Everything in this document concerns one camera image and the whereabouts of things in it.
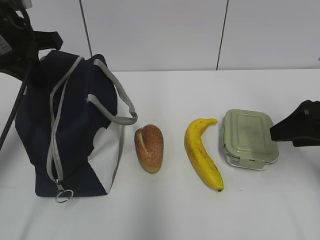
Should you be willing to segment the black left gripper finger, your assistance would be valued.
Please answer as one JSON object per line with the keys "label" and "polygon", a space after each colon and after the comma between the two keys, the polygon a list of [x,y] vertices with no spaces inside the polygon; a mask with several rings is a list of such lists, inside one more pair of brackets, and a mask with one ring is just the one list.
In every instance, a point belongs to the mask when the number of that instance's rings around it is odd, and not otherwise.
{"label": "black left gripper finger", "polygon": [[57,31],[35,31],[34,35],[39,50],[60,50],[62,47],[62,38]]}

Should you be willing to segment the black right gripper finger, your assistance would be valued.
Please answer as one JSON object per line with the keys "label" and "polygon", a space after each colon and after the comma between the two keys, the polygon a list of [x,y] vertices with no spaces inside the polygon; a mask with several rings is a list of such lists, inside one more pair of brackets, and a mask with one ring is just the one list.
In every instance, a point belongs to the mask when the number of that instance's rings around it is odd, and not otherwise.
{"label": "black right gripper finger", "polygon": [[319,146],[320,102],[303,101],[294,112],[269,131],[275,142],[292,142],[294,147]]}

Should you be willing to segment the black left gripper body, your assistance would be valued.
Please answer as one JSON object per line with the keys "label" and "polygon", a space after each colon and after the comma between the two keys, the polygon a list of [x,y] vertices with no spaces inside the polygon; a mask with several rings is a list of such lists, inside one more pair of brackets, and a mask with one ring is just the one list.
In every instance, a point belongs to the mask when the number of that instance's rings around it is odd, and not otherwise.
{"label": "black left gripper body", "polygon": [[31,21],[21,0],[0,2],[0,72],[24,81],[40,82],[38,50]]}

